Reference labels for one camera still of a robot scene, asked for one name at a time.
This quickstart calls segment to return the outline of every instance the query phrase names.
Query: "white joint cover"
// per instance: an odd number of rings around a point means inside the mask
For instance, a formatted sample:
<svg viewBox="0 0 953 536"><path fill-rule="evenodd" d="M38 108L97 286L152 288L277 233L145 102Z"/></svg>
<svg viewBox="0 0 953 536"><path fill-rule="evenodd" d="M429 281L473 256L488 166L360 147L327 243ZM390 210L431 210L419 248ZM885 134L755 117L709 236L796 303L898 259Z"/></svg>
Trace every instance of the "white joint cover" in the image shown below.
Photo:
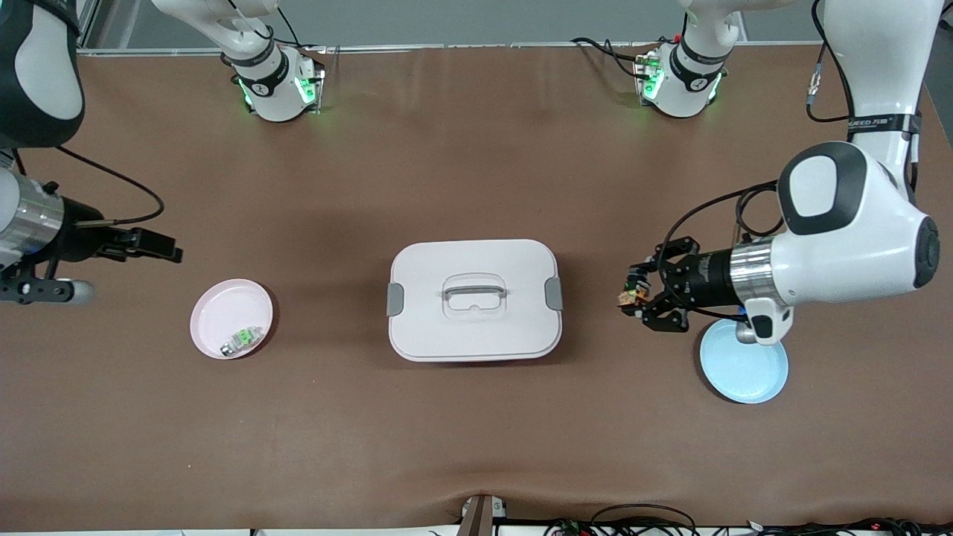
<svg viewBox="0 0 953 536"><path fill-rule="evenodd" d="M837 196L837 164L827 156L812 156L791 170L791 200L805 217L828 213Z"/></svg>
<svg viewBox="0 0 953 536"><path fill-rule="evenodd" d="M391 345L410 361L544 356L562 335L562 314L546 299L547 281L557 276L553 252L535 240L409 246L391 269L391 283L403 288Z"/></svg>

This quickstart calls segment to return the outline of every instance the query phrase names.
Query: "black band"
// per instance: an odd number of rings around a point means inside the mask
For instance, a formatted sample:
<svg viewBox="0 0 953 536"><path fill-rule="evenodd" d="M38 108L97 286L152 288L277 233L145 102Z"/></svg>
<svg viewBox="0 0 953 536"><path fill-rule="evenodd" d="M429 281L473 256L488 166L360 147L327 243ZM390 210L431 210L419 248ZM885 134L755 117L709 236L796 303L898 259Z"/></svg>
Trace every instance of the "black band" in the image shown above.
<svg viewBox="0 0 953 536"><path fill-rule="evenodd" d="M701 63L703 65L718 65L719 63L724 63L724 60L728 59L728 56L731 55L731 51L728 51L724 56L712 57L712 56L703 56L698 52L693 51L688 43L684 39L679 41L679 46L685 52L685 55L688 56L688 59Z"/></svg>
<svg viewBox="0 0 953 536"><path fill-rule="evenodd" d="M808 158L826 157L834 161L836 185L831 209L815 216L802 216L791 196L791 173ZM843 141L828 141L805 149L788 162L778 179L778 200L787 228L795 235L815 235L846 227L861 209L867 162L860 149Z"/></svg>
<svg viewBox="0 0 953 536"><path fill-rule="evenodd" d="M268 61L268 58L269 56L272 55L273 50L274 50L274 38L272 37L271 39L268 40L268 47L266 47L261 54L253 58L235 59L230 56L225 56L225 57L229 58L229 61L231 61L232 65L235 67L254 67L256 65L261 65L265 63L266 61Z"/></svg>
<svg viewBox="0 0 953 536"><path fill-rule="evenodd" d="M76 0L27 0L56 15L67 28L79 37L79 19L76 16Z"/></svg>
<svg viewBox="0 0 953 536"><path fill-rule="evenodd" d="M904 113L886 113L884 115L865 115L847 120L847 133L885 133L901 132L919 134L921 119Z"/></svg>
<svg viewBox="0 0 953 536"><path fill-rule="evenodd" d="M720 70L708 74L699 74L694 71L689 71L679 61L678 52L678 47L672 49L672 53L669 55L669 63L672 65L672 74L685 84L686 91L691 93L703 92L719 77L719 74L721 74Z"/></svg>
<svg viewBox="0 0 953 536"><path fill-rule="evenodd" d="M265 76L264 78L259 78L257 80L246 78L240 76L239 78L244 84L245 88L248 91L254 93L257 96L272 96L274 94L274 88L278 87L278 84L285 81L285 78L288 77L288 69L291 62L288 61L288 56L284 53L281 54L281 64L278 65L278 69L274 72Z"/></svg>

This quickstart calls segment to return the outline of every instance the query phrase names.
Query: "table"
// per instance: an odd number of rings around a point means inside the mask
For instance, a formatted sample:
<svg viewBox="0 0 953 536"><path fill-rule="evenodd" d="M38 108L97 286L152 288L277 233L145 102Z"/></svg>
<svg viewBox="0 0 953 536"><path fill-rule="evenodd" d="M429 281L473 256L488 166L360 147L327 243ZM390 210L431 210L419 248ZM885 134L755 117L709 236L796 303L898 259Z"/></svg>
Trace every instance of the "table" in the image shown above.
<svg viewBox="0 0 953 536"><path fill-rule="evenodd" d="M150 185L185 262L61 267L84 307L0 308L0 529L442 524L478 492L513 516L657 502L704 525L948 521L953 270L893 299L799 308L784 391L733 404L687 335L615 307L627 266L711 197L843 136L811 123L815 47L739 48L716 102L640 109L611 58L573 49L422 50L328 62L324 113L244 113L214 57L81 58L68 146ZM836 113L836 77L819 114ZM953 155L923 100L922 208L942 233ZM139 192L52 150L31 176L108 216ZM769 196L752 220L776 216ZM685 232L730 246L731 207ZM389 266L420 241L531 237L557 255L564 335L534 362L410 363L391 349ZM274 293L274 338L203 357L198 297Z"/></svg>

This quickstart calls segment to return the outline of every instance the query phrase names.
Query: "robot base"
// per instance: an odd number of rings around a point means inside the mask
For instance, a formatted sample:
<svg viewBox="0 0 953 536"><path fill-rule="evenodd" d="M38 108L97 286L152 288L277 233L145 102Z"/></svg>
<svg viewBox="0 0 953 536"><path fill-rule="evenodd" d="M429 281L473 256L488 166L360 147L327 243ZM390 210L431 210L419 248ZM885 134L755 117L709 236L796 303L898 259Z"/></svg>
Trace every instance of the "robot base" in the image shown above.
<svg viewBox="0 0 953 536"><path fill-rule="evenodd" d="M320 113L324 66L294 49L281 51L292 67L271 96L257 95L239 80L249 112L274 123L291 121L303 113Z"/></svg>
<svg viewBox="0 0 953 536"><path fill-rule="evenodd" d="M647 65L635 65L636 73L649 77L648 80L636 78L636 92L643 106L654 106L660 112L672 117L691 117L701 112L715 99L722 74L720 73L711 83L711 90L688 91L685 89L685 84L672 73L669 58L675 46L664 43L645 54L649 58L657 58L658 61L650 61Z"/></svg>

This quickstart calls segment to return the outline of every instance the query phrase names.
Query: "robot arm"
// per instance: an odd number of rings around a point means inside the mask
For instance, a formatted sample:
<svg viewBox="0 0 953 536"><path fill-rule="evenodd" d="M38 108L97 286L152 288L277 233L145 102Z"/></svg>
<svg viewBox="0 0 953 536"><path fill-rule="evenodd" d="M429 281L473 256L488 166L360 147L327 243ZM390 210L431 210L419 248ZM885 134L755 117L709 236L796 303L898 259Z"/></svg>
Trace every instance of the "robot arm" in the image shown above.
<svg viewBox="0 0 953 536"><path fill-rule="evenodd" d="M784 233L708 254L691 238L675 240L630 268L622 311L652 329L683 332L690 310L739 305L739 341L770 345L802 303L883 298L928 283L939 234L916 206L906 165L916 161L917 104L942 6L870 0L857 10L850 0L827 0L828 43L852 99L850 141L811 147L784 168L776 186ZM664 289L649 300L647 275L657 269Z"/></svg>
<svg viewBox="0 0 953 536"><path fill-rule="evenodd" d="M663 43L637 72L641 98L673 117L695 115L715 97L725 60L738 42L736 11L772 10L796 0L679 0L685 26L678 43Z"/></svg>
<svg viewBox="0 0 953 536"><path fill-rule="evenodd" d="M0 147L56 147L83 120L75 0L0 2ZM180 262L175 240L109 226L99 211L0 169L0 301L81 303L85 281L57 279L60 261L152 257ZM36 275L46 262L46 273Z"/></svg>
<svg viewBox="0 0 953 536"><path fill-rule="evenodd" d="M159 10L201 31L238 73L249 107L262 119L289 121L320 106L324 68L290 47L279 47L258 17L278 0L152 0Z"/></svg>

